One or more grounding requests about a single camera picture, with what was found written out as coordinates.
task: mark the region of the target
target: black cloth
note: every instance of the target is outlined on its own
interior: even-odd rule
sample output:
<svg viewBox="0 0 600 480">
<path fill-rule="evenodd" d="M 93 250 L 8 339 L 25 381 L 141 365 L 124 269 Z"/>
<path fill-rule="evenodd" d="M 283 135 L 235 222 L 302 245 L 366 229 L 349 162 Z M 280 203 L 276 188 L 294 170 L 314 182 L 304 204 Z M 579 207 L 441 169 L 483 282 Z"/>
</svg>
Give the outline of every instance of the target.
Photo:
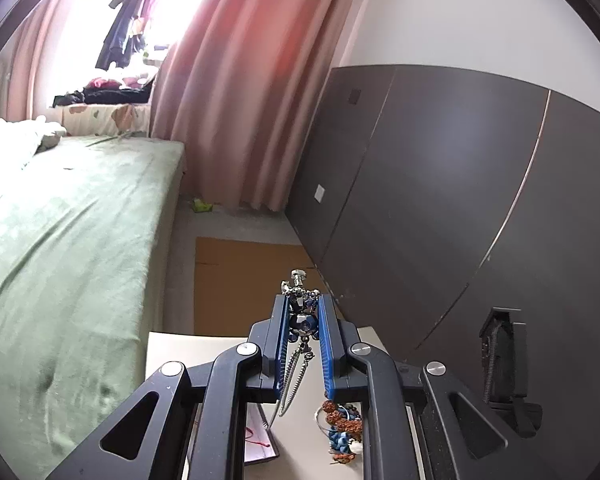
<svg viewBox="0 0 600 480">
<path fill-rule="evenodd" d="M 129 66 L 131 59 L 132 52 L 129 53 L 128 58 L 125 55 L 126 44 L 129 38 L 129 28 L 133 20 L 138 17 L 142 0 L 112 0 L 109 7 L 115 9 L 120 4 L 122 6 L 109 29 L 96 62 L 96 68 L 102 70 L 108 70 L 112 62 L 115 62 L 118 67 L 125 68 Z"/>
<path fill-rule="evenodd" d="M 54 98 L 56 106 L 69 106 L 75 104 L 86 105 L 124 105 L 146 104 L 151 97 L 154 80 L 147 81 L 142 88 L 121 88 L 119 90 L 85 88 L 71 94 L 58 95 Z"/>
</svg>

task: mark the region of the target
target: hanging clothes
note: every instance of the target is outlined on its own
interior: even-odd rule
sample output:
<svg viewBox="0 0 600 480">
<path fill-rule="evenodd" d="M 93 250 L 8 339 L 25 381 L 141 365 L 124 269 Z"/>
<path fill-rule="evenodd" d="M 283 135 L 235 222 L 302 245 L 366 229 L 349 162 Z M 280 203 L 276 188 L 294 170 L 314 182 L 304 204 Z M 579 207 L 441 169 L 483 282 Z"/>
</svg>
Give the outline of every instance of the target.
<svg viewBox="0 0 600 480">
<path fill-rule="evenodd" d="M 109 7 L 115 9 L 122 4 L 118 15 L 109 29 L 96 68 L 108 70 L 112 62 L 117 67 L 129 66 L 131 55 L 144 48 L 146 24 L 151 19 L 151 11 L 156 0 L 112 0 Z"/>
</svg>

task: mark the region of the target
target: gray floor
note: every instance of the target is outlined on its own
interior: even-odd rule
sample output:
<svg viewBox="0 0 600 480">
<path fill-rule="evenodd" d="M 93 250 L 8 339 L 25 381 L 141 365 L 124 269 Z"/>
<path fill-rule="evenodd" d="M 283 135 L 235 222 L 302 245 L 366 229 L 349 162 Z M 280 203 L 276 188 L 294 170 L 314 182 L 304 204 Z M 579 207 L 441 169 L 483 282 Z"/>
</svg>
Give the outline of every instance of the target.
<svg viewBox="0 0 600 480">
<path fill-rule="evenodd" d="M 208 213 L 194 213 L 189 200 L 180 197 L 173 222 L 164 291 L 165 332 L 193 334 L 193 280 L 198 236 L 269 244 L 300 244 L 284 213 L 241 209 L 232 214 L 219 206 Z"/>
</svg>

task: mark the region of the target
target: wall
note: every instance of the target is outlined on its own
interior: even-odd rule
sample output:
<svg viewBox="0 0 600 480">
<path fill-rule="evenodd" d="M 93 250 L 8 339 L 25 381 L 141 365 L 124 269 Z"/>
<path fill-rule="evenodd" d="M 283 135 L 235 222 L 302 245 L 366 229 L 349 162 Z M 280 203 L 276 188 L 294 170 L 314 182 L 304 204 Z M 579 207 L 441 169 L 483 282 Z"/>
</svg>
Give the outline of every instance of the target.
<svg viewBox="0 0 600 480">
<path fill-rule="evenodd" d="M 469 68 L 600 111 L 600 44 L 564 0 L 369 0 L 341 65 Z"/>
</svg>

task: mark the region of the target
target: table top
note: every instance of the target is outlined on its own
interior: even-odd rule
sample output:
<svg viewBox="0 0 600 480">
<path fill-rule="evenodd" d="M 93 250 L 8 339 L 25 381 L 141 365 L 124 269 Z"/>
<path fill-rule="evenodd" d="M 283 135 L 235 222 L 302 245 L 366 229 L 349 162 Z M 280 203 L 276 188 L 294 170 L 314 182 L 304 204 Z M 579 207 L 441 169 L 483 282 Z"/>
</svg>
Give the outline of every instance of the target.
<svg viewBox="0 0 600 480">
<path fill-rule="evenodd" d="M 372 327 L 358 330 L 360 339 L 384 350 Z M 224 350 L 244 342 L 243 337 L 206 337 L 151 332 L 146 356 L 146 377 L 167 361 L 180 361 L 192 367 L 215 360 Z M 271 462 L 254 464 L 244 469 L 246 480 L 353 480 L 361 479 L 362 457 L 353 462 L 332 464 L 329 441 L 318 429 L 314 413 L 324 401 L 320 343 L 311 341 L 316 357 L 302 380 L 298 394 L 285 416 L 276 419 L 271 428 L 280 457 Z M 267 418 L 273 404 L 263 404 Z"/>
</svg>

